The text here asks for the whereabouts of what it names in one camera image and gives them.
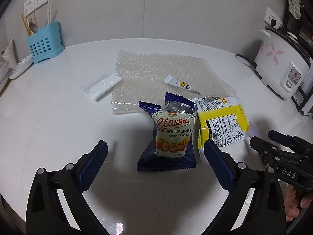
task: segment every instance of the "yellow snack package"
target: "yellow snack package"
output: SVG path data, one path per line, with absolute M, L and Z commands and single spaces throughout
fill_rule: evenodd
M 199 148 L 209 139 L 209 127 L 219 147 L 244 140 L 248 135 L 249 122 L 237 97 L 202 97 L 192 101 L 197 104 L 200 121 Z

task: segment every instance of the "pink flower pattern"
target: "pink flower pattern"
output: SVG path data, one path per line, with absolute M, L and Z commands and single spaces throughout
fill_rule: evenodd
M 276 65 L 278 65 L 278 59 L 277 59 L 276 55 L 282 55 L 284 52 L 282 50 L 275 51 L 275 46 L 274 46 L 273 43 L 272 43 L 271 46 L 272 46 L 272 52 L 268 52 L 266 55 L 267 56 L 274 55 L 274 62 L 275 62 Z
M 262 45 L 261 45 L 261 48 L 260 48 L 260 51 L 261 51 L 260 53 L 262 53 L 263 49 L 267 48 L 268 45 L 269 45 L 268 43 L 264 43 L 264 41 L 263 41 Z

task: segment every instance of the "cookie package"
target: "cookie package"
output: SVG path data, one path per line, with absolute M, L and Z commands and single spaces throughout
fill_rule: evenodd
M 195 124 L 195 103 L 172 93 L 165 94 L 166 110 L 160 105 L 139 102 L 154 120 L 153 138 L 138 163 L 137 171 L 195 168 L 191 142 Z

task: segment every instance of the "human hand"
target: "human hand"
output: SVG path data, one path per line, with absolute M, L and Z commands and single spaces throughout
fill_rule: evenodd
M 306 196 L 304 196 L 300 202 L 301 208 L 307 208 L 313 199 L 313 193 L 309 193 Z M 286 212 L 286 221 L 292 221 L 294 218 L 296 218 L 300 212 L 300 210 L 297 208 L 299 205 L 299 201 L 296 198 L 295 195 L 295 188 L 292 185 L 287 186 L 287 193 L 286 198 L 284 201 L 285 204 L 285 212 Z

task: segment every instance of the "white tabletop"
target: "white tabletop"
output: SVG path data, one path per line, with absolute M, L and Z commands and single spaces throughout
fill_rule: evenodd
M 311 140 L 313 120 L 301 116 L 292 100 L 278 98 L 232 53 L 154 39 L 68 47 L 58 57 L 33 65 L 0 98 L 0 193 L 22 219 L 36 170 L 59 170 L 75 163 L 99 140 L 107 142 L 109 155 L 83 196 L 110 234 L 119 234 L 121 226 L 122 234 L 201 234 L 225 201 L 228 191 L 198 153 L 195 169 L 136 172 L 136 163 L 152 138 L 153 121 L 143 112 L 114 116 L 112 91 L 99 102 L 82 91 L 91 79 L 115 71 L 121 48 L 204 58 L 236 90 L 261 136 L 275 129 Z M 223 151 L 252 169 L 262 169 L 248 141 Z M 63 207 L 77 227 L 66 204 Z

